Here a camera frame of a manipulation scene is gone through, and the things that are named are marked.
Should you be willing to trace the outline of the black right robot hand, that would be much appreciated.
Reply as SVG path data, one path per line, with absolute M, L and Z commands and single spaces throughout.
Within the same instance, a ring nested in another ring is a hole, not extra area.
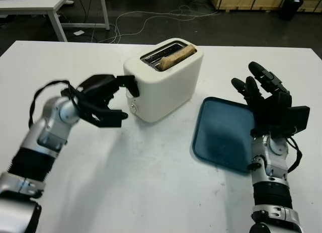
M 250 62 L 248 68 L 252 73 L 251 76 L 244 82 L 233 78 L 231 84 L 244 97 L 253 113 L 255 128 L 252 129 L 251 135 L 291 137 L 296 129 L 285 122 L 288 108 L 292 103 L 290 92 L 278 77 L 257 62 Z

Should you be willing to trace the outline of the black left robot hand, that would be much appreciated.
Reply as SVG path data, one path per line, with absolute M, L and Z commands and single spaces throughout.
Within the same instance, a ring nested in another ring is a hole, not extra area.
M 120 87 L 126 88 L 130 94 L 137 98 L 140 95 L 135 76 L 112 74 L 95 74 L 79 85 L 82 88 L 77 104 L 83 119 L 98 119 L 107 121 L 112 119 L 124 120 L 128 114 L 122 110 L 109 108 L 109 102 Z

